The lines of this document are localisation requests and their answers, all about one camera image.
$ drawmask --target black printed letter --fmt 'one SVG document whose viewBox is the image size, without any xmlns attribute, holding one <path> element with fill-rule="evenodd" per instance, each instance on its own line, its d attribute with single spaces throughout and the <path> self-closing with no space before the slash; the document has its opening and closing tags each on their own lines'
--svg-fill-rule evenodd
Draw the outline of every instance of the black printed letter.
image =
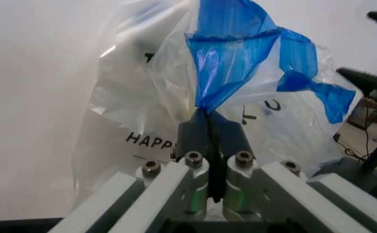
<svg viewBox="0 0 377 233">
<path fill-rule="evenodd" d="M 144 140 L 142 140 L 142 141 L 139 143 L 139 145 L 144 144 L 145 146 L 148 146 L 149 143 L 150 143 L 150 136 L 146 136 L 146 137 L 144 138 Z"/>
<path fill-rule="evenodd" d="M 171 146 L 172 146 L 172 142 L 166 141 L 161 148 L 163 149 L 165 147 L 171 147 Z"/>
<path fill-rule="evenodd" d="M 138 134 L 137 137 L 133 137 L 133 136 L 134 136 L 134 132 L 131 132 L 131 134 L 128 136 L 128 138 L 126 139 L 126 141 L 129 141 L 129 139 L 133 139 L 134 140 L 134 144 L 135 144 L 139 140 L 139 137 L 141 137 L 140 134 Z"/>
<path fill-rule="evenodd" d="M 163 139 L 159 138 L 159 137 L 156 137 L 154 139 L 154 142 L 151 144 L 151 147 L 155 146 L 155 145 L 159 145 L 163 142 Z"/>
</svg>

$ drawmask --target hex socket screw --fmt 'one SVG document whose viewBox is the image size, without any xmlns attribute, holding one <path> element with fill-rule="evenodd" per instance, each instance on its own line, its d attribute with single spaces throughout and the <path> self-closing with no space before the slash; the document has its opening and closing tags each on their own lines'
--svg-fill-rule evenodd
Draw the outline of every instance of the hex socket screw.
<svg viewBox="0 0 377 233">
<path fill-rule="evenodd" d="M 294 161 L 291 160 L 284 160 L 281 162 L 281 164 L 286 167 L 289 171 L 291 171 L 293 174 L 299 176 L 299 173 L 301 172 L 301 167 Z"/>
<path fill-rule="evenodd" d="M 202 166 L 203 163 L 203 156 L 198 151 L 189 151 L 184 156 L 186 161 L 186 165 L 191 168 L 198 168 Z"/>
<path fill-rule="evenodd" d="M 155 178 L 161 172 L 161 164 L 158 161 L 147 161 L 142 166 L 142 175 L 147 178 Z"/>
<path fill-rule="evenodd" d="M 254 156 L 248 151 L 239 151 L 235 154 L 236 165 L 248 168 L 253 164 Z"/>
</svg>

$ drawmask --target blue plastic film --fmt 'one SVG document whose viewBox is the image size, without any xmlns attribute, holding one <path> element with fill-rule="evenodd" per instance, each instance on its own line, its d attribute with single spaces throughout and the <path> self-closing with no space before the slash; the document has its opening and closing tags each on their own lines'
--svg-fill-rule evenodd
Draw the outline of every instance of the blue plastic film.
<svg viewBox="0 0 377 233">
<path fill-rule="evenodd" d="M 234 40 L 191 37 L 187 44 L 196 65 L 196 106 L 213 111 L 251 79 L 277 39 L 277 33 Z"/>
<path fill-rule="evenodd" d="M 186 34 L 198 78 L 196 106 L 210 113 L 221 105 L 253 77 L 279 37 L 284 75 L 277 91 L 311 90 L 323 102 L 329 122 L 342 122 L 355 91 L 315 82 L 318 61 L 311 40 L 277 27 L 249 0 L 200 0 L 197 31 Z"/>
<path fill-rule="evenodd" d="M 197 69 L 196 106 L 208 113 L 251 79 L 280 30 L 249 0 L 201 0 L 186 43 Z"/>
<path fill-rule="evenodd" d="M 342 122 L 356 92 L 313 80 L 318 74 L 316 51 L 315 45 L 308 38 L 284 29 L 279 58 L 279 67 L 284 71 L 284 75 L 278 82 L 277 90 L 311 90 L 323 102 L 329 123 Z"/>
</svg>

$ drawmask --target black cable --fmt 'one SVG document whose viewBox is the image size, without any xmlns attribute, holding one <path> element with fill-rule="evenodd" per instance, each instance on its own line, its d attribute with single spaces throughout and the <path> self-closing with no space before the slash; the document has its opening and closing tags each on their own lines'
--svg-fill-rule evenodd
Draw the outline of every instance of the black cable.
<svg viewBox="0 0 377 233">
<path fill-rule="evenodd" d="M 338 143 L 340 146 L 342 146 L 342 147 L 344 148 L 344 153 L 345 153 L 346 155 L 351 156 L 351 157 L 354 157 L 354 158 L 358 159 L 359 161 L 360 161 L 360 160 L 364 161 L 363 157 L 358 156 L 358 155 L 354 152 L 353 149 L 348 148 L 346 145 L 344 145 L 343 143 L 341 143 L 341 142 L 339 142 L 339 141 L 337 141 L 337 143 Z"/>
<path fill-rule="evenodd" d="M 369 153 L 369 133 L 367 131 L 367 119 L 369 117 L 369 107 L 368 107 L 368 100 L 367 98 L 364 96 L 364 101 L 366 102 L 366 119 L 364 121 L 364 131 L 366 133 L 366 152 L 367 154 L 366 155 L 363 155 L 363 156 L 359 156 L 357 155 L 353 149 L 350 149 L 349 147 L 347 147 L 346 145 L 344 145 L 343 143 L 339 142 L 339 138 L 340 136 L 338 135 L 337 139 L 334 139 L 340 146 L 342 146 L 344 148 L 344 153 L 350 157 L 353 157 L 353 158 L 356 158 L 360 161 L 366 161 L 366 159 L 369 157 L 370 153 Z"/>
<path fill-rule="evenodd" d="M 366 96 L 364 96 L 364 101 L 366 102 L 366 119 L 364 121 L 364 131 L 366 132 L 366 152 L 367 153 L 366 153 L 365 156 L 362 157 L 362 159 L 359 159 L 359 162 L 360 162 L 360 160 L 365 161 L 370 156 L 370 153 L 369 153 L 369 133 L 367 131 L 367 119 L 369 118 L 369 101 L 368 101 Z"/>
</svg>

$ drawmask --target white backdrop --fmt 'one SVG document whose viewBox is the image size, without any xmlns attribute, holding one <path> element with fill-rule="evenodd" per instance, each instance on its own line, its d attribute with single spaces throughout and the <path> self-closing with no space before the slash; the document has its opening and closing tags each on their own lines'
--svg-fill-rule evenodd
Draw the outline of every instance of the white backdrop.
<svg viewBox="0 0 377 233">
<path fill-rule="evenodd" d="M 377 74 L 377 24 L 366 18 L 377 0 L 258 2 L 336 64 Z M 125 10 L 119 0 L 0 0 L 0 220 L 69 213 L 69 157 Z"/>
</svg>

